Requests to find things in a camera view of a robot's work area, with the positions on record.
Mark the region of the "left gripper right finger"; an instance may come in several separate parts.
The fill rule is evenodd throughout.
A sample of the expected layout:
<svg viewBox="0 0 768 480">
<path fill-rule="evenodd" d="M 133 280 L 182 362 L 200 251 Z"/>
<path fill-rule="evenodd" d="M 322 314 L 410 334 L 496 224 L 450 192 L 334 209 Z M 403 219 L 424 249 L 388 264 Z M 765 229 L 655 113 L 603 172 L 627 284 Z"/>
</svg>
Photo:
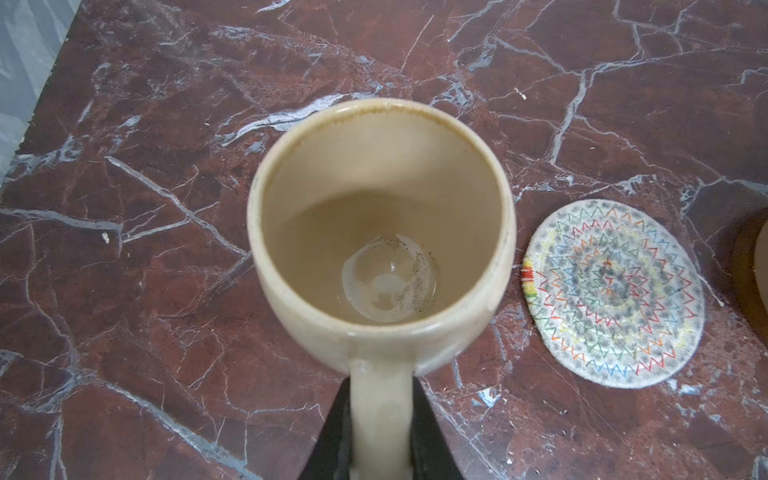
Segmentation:
<svg viewBox="0 0 768 480">
<path fill-rule="evenodd" d="M 410 442 L 414 479 L 464 479 L 440 430 L 429 399 L 417 378 L 413 378 L 413 419 Z"/>
</svg>

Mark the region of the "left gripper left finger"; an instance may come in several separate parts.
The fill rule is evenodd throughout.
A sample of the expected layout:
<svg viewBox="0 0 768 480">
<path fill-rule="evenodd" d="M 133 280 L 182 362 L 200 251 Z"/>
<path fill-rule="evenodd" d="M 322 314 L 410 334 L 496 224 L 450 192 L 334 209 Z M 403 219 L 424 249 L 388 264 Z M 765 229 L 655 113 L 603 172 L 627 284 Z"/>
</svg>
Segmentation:
<svg viewBox="0 0 768 480">
<path fill-rule="evenodd" d="M 340 384 L 299 480 L 348 480 L 351 465 L 350 379 Z"/>
</svg>

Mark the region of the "beige ceramic mug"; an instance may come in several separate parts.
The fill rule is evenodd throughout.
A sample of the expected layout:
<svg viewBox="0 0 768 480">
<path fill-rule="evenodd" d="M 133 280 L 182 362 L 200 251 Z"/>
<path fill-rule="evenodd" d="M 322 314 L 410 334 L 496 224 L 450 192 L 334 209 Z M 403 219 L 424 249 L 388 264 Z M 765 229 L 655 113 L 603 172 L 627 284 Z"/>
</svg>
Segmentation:
<svg viewBox="0 0 768 480">
<path fill-rule="evenodd" d="M 350 476 L 415 478 L 415 379 L 481 334 L 512 273 L 514 204 L 494 152 L 421 103 L 343 102 L 271 147 L 247 230 L 282 326 L 348 378 Z"/>
</svg>

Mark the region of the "woven patterned round coaster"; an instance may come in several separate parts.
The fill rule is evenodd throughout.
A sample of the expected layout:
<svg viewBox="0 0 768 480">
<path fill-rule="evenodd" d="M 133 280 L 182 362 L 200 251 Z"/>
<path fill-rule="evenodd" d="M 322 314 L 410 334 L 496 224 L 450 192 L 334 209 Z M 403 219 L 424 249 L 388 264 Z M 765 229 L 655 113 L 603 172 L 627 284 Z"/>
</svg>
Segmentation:
<svg viewBox="0 0 768 480">
<path fill-rule="evenodd" d="M 570 203 L 533 234 L 524 297 L 544 345 L 596 384 L 641 389 L 694 356 L 706 305 L 687 251 L 658 221 L 604 199 Z"/>
</svg>

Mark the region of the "wooden round coaster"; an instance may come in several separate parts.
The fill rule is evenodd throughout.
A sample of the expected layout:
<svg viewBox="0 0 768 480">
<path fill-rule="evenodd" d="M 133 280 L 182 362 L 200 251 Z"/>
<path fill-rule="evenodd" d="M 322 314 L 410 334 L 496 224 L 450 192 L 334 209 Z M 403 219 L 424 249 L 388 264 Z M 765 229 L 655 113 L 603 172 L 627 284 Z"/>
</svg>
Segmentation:
<svg viewBox="0 0 768 480">
<path fill-rule="evenodd" d="M 733 290 L 751 329 L 767 345 L 767 210 L 747 220 L 734 240 Z"/>
</svg>

